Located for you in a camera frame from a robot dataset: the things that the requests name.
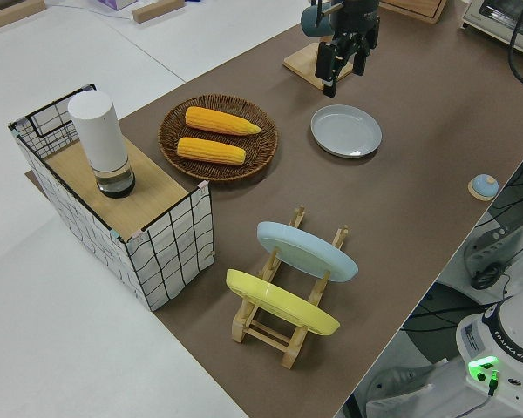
woven tray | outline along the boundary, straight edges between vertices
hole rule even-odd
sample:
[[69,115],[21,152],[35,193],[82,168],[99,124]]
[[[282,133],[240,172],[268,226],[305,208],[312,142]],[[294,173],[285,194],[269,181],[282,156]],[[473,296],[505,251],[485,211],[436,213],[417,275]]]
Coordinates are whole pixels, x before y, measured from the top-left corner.
[[[261,132],[240,137],[189,128],[184,119],[189,106],[205,107],[240,116],[258,125]],[[182,137],[210,139],[239,146],[246,150],[246,160],[243,165],[224,165],[181,158],[176,155],[176,146]],[[214,182],[244,179],[259,172],[275,155],[278,137],[275,124],[258,106],[243,98],[220,94],[199,96],[179,104],[168,112],[159,128],[160,150],[169,163],[197,179]]]

microwave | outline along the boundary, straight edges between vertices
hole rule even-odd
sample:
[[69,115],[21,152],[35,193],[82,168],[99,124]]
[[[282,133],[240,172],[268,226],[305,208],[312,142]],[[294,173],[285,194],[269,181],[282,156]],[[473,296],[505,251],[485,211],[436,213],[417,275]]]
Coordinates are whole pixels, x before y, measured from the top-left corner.
[[[463,27],[472,27],[509,44],[523,0],[470,0],[463,15]],[[523,52],[523,21],[515,49]]]

brown table mat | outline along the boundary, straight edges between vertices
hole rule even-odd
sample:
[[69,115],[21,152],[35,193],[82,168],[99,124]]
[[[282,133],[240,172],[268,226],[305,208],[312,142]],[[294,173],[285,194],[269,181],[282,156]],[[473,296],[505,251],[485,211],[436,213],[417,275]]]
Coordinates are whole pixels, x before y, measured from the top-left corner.
[[[156,312],[249,416],[333,416],[485,212],[469,180],[486,172],[503,185],[522,161],[523,85],[503,44],[458,28],[463,7],[449,2],[435,25],[380,10],[365,75],[346,77],[334,99],[282,66],[313,42],[295,27],[121,121],[123,133],[188,189],[197,181],[173,169],[157,145],[175,105],[234,95],[259,105],[280,131],[264,179],[213,188],[215,264]],[[377,152],[348,160],[316,144],[310,118],[332,104],[376,119],[384,135]],[[329,337],[309,335],[287,370],[272,347],[231,340],[240,299],[225,272],[257,273],[267,257],[258,222],[286,223],[299,204],[307,209],[303,229],[322,239],[350,227],[343,250],[360,273],[328,285],[321,307],[342,325]],[[275,284],[308,296],[312,280],[283,266]]]

yellow plate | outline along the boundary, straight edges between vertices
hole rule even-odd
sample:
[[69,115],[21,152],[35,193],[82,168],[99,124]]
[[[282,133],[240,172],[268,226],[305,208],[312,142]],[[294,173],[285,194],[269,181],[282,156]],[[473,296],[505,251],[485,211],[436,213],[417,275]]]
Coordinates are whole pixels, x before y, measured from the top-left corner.
[[332,335],[339,322],[298,296],[238,270],[227,270],[227,286],[249,302],[314,334]]

corn cob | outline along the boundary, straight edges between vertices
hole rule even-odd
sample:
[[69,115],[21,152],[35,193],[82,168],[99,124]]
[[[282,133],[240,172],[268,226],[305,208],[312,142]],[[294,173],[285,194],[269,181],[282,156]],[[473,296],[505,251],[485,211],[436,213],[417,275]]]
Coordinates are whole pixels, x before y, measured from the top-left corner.
[[203,131],[241,136],[261,131],[259,126],[245,118],[198,106],[190,106],[186,109],[186,125]]
[[176,154],[182,158],[229,165],[244,164],[246,159],[246,151],[238,146],[191,137],[180,138]]

